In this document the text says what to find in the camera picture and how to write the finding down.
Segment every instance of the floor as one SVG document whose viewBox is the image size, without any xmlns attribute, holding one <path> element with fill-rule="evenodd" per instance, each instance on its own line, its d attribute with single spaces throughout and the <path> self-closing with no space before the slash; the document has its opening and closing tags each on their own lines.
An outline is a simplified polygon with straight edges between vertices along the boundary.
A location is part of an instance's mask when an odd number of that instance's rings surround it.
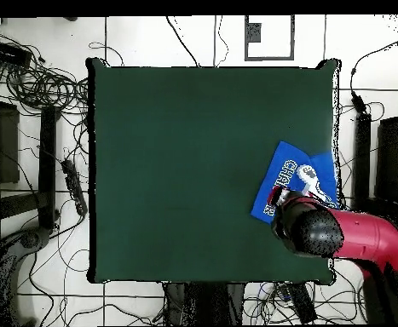
<svg viewBox="0 0 398 327">
<path fill-rule="evenodd" d="M 288 23 L 279 17 L 251 16 L 250 22 L 262 22 L 262 43 L 269 37 L 272 42 L 276 24 L 281 24 L 288 36 Z M 195 60 L 202 66 L 302 66 L 315 67 L 323 59 L 336 58 L 342 61 L 339 76 L 339 101 L 343 106 L 350 106 L 349 81 L 350 71 L 355 62 L 375 49 L 398 40 L 398 16 L 390 15 L 295 15 L 294 60 L 269 60 L 262 62 L 244 61 L 245 17 L 242 15 L 218 15 L 216 29 L 214 15 L 194 17 L 170 17 L 171 23 L 179 32 Z M 214 59 L 214 32 L 217 32 Z M 47 67 L 59 68 L 71 73 L 77 81 L 87 77 L 84 61 L 87 57 L 100 57 L 111 66 L 194 66 L 191 56 L 182 47 L 165 17 L 109 17 L 78 18 L 71 22 L 64 18 L 6 19 L 0 26 L 0 34 L 11 37 L 22 44 L 29 44 L 39 49 Z M 114 51 L 101 47 L 91 49 L 90 43 L 105 43 Z M 249 56 L 279 56 L 287 51 L 287 42 L 274 41 L 275 46 L 252 47 Z M 353 86 L 364 101 L 373 102 L 373 119 L 398 116 L 398 46 L 365 58 L 357 68 Z M 2 99 L 9 96 L 6 87 L 1 86 Z M 27 110 L 19 106 L 22 114 Z M 341 164 L 345 164 L 353 154 L 353 118 L 352 108 L 340 117 L 339 151 Z M 72 131 L 81 116 L 69 115 L 57 125 L 57 154 L 64 158 L 76 145 Z M 376 147 L 377 126 L 372 123 L 372 148 Z M 37 159 L 29 148 L 37 154 L 39 121 L 35 117 L 20 117 L 20 156 L 19 162 L 25 170 L 34 189 L 37 189 Z M 87 149 L 88 141 L 84 135 L 81 141 Z M 88 174 L 87 155 L 84 152 L 76 158 L 76 167 L 85 177 Z M 374 186 L 376 151 L 372 152 L 371 194 Z M 350 196 L 350 168 L 342 167 L 342 179 L 345 185 L 343 193 Z M 66 189 L 61 171 L 56 176 L 56 204 L 63 205 L 61 230 L 72 227 L 78 221 L 78 215 Z M 24 177 L 18 184 L 1 185 L 0 197 L 22 194 L 28 191 Z M 0 222 L 0 235 L 5 236 L 30 219 L 36 218 L 37 212 L 28 212 Z M 89 219 L 71 232 L 65 232 L 41 250 L 34 268 L 34 283 L 49 293 L 54 299 L 52 311 L 44 322 L 51 326 L 101 326 L 143 324 L 140 317 L 153 318 L 163 306 L 164 292 L 161 284 L 139 282 L 110 282 L 90 284 L 85 270 L 89 265 Z M 40 325 L 48 312 L 51 300 L 38 292 L 29 282 L 28 273 L 34 262 L 33 255 L 27 257 L 19 274 L 18 302 L 24 318 L 35 317 Z M 332 286 L 315 286 L 317 313 L 321 319 L 317 324 L 336 323 L 363 324 L 364 319 L 359 307 L 355 305 L 355 292 L 361 285 L 360 270 L 349 261 L 338 261 L 337 282 Z M 245 298 L 266 297 L 272 284 L 248 284 Z M 130 313 L 121 313 L 118 309 Z M 254 318 L 257 311 L 257 299 L 245 302 L 244 324 L 263 324 L 263 319 Z M 282 313 L 274 313 L 270 319 L 282 321 L 282 324 L 297 323 L 290 317 L 293 313 L 288 308 L 281 308 Z"/>
</svg>

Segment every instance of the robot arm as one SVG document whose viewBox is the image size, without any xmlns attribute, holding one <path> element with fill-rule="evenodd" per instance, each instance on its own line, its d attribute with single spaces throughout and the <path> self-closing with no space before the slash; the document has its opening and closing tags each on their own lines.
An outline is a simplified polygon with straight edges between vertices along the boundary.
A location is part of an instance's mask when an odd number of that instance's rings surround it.
<svg viewBox="0 0 398 327">
<path fill-rule="evenodd" d="M 356 263 L 364 274 L 366 301 L 372 300 L 366 305 L 369 322 L 398 323 L 398 229 L 394 225 L 374 215 L 327 208 L 315 198 L 281 186 L 274 188 L 270 202 L 276 207 L 273 231 L 289 250 Z M 370 314 L 377 316 L 370 320 Z"/>
</svg>

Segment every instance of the green tabletop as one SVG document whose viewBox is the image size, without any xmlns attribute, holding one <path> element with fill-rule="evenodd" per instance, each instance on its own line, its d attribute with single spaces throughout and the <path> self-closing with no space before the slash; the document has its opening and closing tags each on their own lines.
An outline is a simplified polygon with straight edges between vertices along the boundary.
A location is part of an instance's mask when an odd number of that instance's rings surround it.
<svg viewBox="0 0 398 327">
<path fill-rule="evenodd" d="M 336 61 L 318 70 L 91 64 L 95 282 L 331 280 L 326 260 L 293 255 L 250 212 L 279 141 L 331 150 Z"/>
</svg>

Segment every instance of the blue towel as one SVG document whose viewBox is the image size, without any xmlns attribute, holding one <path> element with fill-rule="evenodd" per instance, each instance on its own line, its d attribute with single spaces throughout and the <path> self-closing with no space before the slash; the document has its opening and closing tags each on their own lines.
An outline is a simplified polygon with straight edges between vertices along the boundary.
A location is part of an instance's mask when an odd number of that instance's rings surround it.
<svg viewBox="0 0 398 327">
<path fill-rule="evenodd" d="M 297 168 L 300 165 L 310 165 L 315 169 L 321 190 L 332 199 L 334 204 L 337 203 L 337 182 L 335 181 L 332 152 L 310 157 L 291 144 L 281 141 L 259 188 L 251 215 L 268 224 L 271 223 L 274 218 L 274 207 L 267 204 L 268 196 L 274 185 L 288 186 L 293 191 L 302 191 L 305 188 L 305 183 L 297 175 Z"/>
</svg>

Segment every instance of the black power strip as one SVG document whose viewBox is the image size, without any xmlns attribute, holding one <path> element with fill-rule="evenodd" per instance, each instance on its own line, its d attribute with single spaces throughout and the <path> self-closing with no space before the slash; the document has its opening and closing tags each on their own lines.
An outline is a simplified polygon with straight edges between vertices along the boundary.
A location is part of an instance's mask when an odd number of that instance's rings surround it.
<svg viewBox="0 0 398 327">
<path fill-rule="evenodd" d="M 88 207 L 85 202 L 82 187 L 80 186 L 78 172 L 76 171 L 72 161 L 69 159 L 61 162 L 61 165 L 62 171 L 66 175 L 66 187 L 68 188 L 68 191 L 70 191 L 72 199 L 76 204 L 76 211 L 78 212 L 78 215 L 84 216 L 88 213 Z"/>
<path fill-rule="evenodd" d="M 0 43 L 0 62 L 28 68 L 32 54 L 29 51 Z"/>
</svg>

